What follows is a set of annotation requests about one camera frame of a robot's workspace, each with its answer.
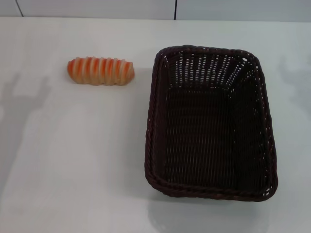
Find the white table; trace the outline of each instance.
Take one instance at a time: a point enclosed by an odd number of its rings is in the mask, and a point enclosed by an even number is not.
[[[311,23],[9,17],[0,32],[0,233],[310,232]],[[261,61],[279,177],[271,199],[173,199],[145,180],[154,58],[183,44]],[[136,78],[74,84],[76,56],[124,58]]]

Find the wicker basket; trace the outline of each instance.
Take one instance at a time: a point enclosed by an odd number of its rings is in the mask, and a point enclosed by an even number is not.
[[[171,197],[263,201],[276,149],[259,60],[242,50],[161,50],[152,76],[145,175]]]

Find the toy bread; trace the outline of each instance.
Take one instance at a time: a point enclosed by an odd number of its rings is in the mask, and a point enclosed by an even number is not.
[[[132,62],[117,58],[77,57],[67,71],[76,83],[91,85],[126,85],[135,75]]]

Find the white wall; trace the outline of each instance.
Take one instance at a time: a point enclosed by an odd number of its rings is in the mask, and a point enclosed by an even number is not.
[[[24,16],[173,19],[175,0],[18,0]]]
[[[0,16],[21,16],[15,0],[0,0]]]
[[[178,0],[176,18],[311,22],[311,0]]]

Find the bread roll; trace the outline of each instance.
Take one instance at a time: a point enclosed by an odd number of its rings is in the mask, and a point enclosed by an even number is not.
[[[86,57],[68,62],[67,71],[78,84],[126,85],[134,78],[132,62],[117,58]]]

